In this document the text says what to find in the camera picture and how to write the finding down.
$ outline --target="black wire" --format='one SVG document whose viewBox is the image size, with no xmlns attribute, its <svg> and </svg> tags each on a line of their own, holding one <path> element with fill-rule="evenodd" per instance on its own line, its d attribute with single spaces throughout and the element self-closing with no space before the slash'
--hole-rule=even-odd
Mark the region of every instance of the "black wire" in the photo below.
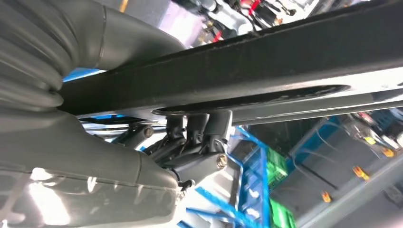
<svg viewBox="0 0 403 228">
<path fill-rule="evenodd" d="M 181 176 L 179 175 L 179 173 L 175 169 L 170 169 L 170 170 L 176 175 L 176 177 L 178 178 L 178 182 L 182 182 Z"/>
<path fill-rule="evenodd" d="M 292 156 L 289 153 L 285 153 L 285 155 L 290 158 L 293 159 Z M 295 160 L 297 165 L 299 165 L 301 168 L 304 168 L 306 171 L 310 172 L 312 175 L 316 176 L 318 179 L 320 179 L 321 181 L 323 181 L 324 183 L 326 183 L 327 185 L 329 185 L 330 187 L 332 187 L 334 190 L 338 190 L 338 187 L 334 184 L 332 184 L 330 181 L 328 181 L 326 178 L 324 178 L 323 176 L 321 176 L 319 173 L 313 171 L 312 169 L 310 169 L 309 167 L 307 167 L 306 165 L 304 165 L 302 162 Z"/>
<path fill-rule="evenodd" d="M 236 10 L 238 13 L 240 13 L 242 16 L 244 16 L 244 17 L 251 23 L 252 28 L 253 28 L 253 31 L 254 31 L 254 32 L 258 32 L 258 31 L 256 30 L 255 23 L 254 23 L 247 15 L 245 15 L 245 14 L 242 13 L 242 9 L 241 9 L 242 7 L 241 7 L 241 5 L 238 3 L 238 4 L 234 5 L 234 7 L 235 7 L 235 10 Z"/>
</svg>

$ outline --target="blue metal rack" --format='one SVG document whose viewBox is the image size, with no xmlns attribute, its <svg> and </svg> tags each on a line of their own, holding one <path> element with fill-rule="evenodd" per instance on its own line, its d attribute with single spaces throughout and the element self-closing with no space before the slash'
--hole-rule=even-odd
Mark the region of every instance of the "blue metal rack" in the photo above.
<svg viewBox="0 0 403 228">
<path fill-rule="evenodd" d="M 228 157 L 240 167 L 238 203 L 233 206 L 199 187 L 196 191 L 220 207 L 225 214 L 198 209 L 187 209 L 187 212 L 233 222 L 234 227 L 269 228 L 269 178 L 267 176 L 267 151 L 269 147 L 242 127 L 237 127 L 237 130 L 242 134 L 241 139 L 252 141 L 257 145 L 256 149 L 242 161 L 228 154 Z M 179 223 L 178 226 L 190 227 L 184 222 Z"/>
</svg>

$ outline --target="wire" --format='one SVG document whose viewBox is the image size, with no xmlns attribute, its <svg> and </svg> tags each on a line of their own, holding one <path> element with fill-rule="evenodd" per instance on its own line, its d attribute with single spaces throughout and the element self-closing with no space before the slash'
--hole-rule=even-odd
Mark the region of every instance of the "wire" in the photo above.
<svg viewBox="0 0 403 228">
<path fill-rule="evenodd" d="M 234 5 L 234 7 L 235 7 L 235 10 L 236 10 L 238 13 L 240 13 L 242 16 L 244 16 L 244 17 L 249 21 L 249 23 L 252 25 L 253 32 L 258 32 L 258 31 L 256 30 L 255 23 L 252 21 L 252 19 L 250 19 L 247 15 L 243 14 L 243 12 L 242 12 L 242 7 L 240 6 L 240 4 L 236 4 L 236 5 Z"/>
<path fill-rule="evenodd" d="M 320 179 L 321 181 L 323 181 L 325 184 L 329 185 L 329 186 L 332 187 L 333 189 L 335 189 L 335 190 L 338 189 L 338 187 L 337 187 L 336 185 L 332 184 L 332 183 L 331 183 L 330 181 L 328 181 L 326 178 L 324 178 L 323 176 L 321 176 L 319 173 L 313 171 L 312 169 L 310 169 L 309 167 L 307 167 L 307 166 L 304 165 L 303 163 L 299 162 L 298 165 L 301 166 L 302 168 L 304 168 L 306 171 L 310 172 L 312 175 L 316 176 L 318 179 Z"/>
<path fill-rule="evenodd" d="M 302 151 L 301 151 L 301 152 L 298 152 L 298 153 L 308 153 L 308 154 L 312 154 L 312 155 L 314 155 L 314 156 L 321 157 L 321 158 L 323 158 L 323 159 L 325 159 L 325 160 L 328 160 L 329 162 L 331 162 L 331 163 L 333 163 L 333 164 L 335 164 L 335 165 L 338 165 L 338 166 L 343 167 L 343 165 L 341 164 L 341 162 L 335 161 L 335 160 L 333 160 L 333 159 L 331 159 L 331 158 L 328 158 L 328 157 L 326 157 L 326 156 L 324 156 L 324 155 L 322 155 L 322 154 L 313 152 L 313 151 L 308 150 L 308 149 L 305 149 L 305 148 L 302 149 Z"/>
<path fill-rule="evenodd" d="M 344 128 L 340 127 L 339 125 L 337 125 L 337 124 L 335 124 L 335 123 L 333 123 L 333 122 L 326 121 L 323 125 L 334 126 L 334 127 L 337 127 L 338 129 L 342 130 L 343 132 L 345 132 L 345 129 L 344 129 Z M 319 133 L 319 128 L 316 128 L 315 131 L 316 131 L 316 134 L 318 135 L 319 139 L 322 140 L 323 143 L 325 143 L 328 147 L 332 148 L 332 149 L 335 150 L 336 152 L 343 153 L 341 150 L 339 150 L 339 149 L 337 149 L 336 147 L 330 145 L 330 143 L 328 143 L 328 142 L 320 135 L 320 133 Z"/>
<path fill-rule="evenodd" d="M 293 165 L 295 166 L 295 168 L 300 171 L 304 176 L 306 176 L 309 180 L 311 180 L 317 187 L 322 188 L 320 186 L 320 184 L 318 184 L 317 180 L 313 179 L 311 176 L 309 176 L 306 172 L 302 171 L 302 169 L 297 166 L 296 162 L 295 162 L 295 157 L 291 158 Z M 327 185 L 329 185 L 330 187 L 332 187 L 334 190 L 338 190 L 338 187 L 334 184 L 332 184 L 331 182 L 329 182 L 328 180 L 324 179 L 323 177 L 321 178 L 321 180 L 323 182 L 325 182 Z"/>
</svg>

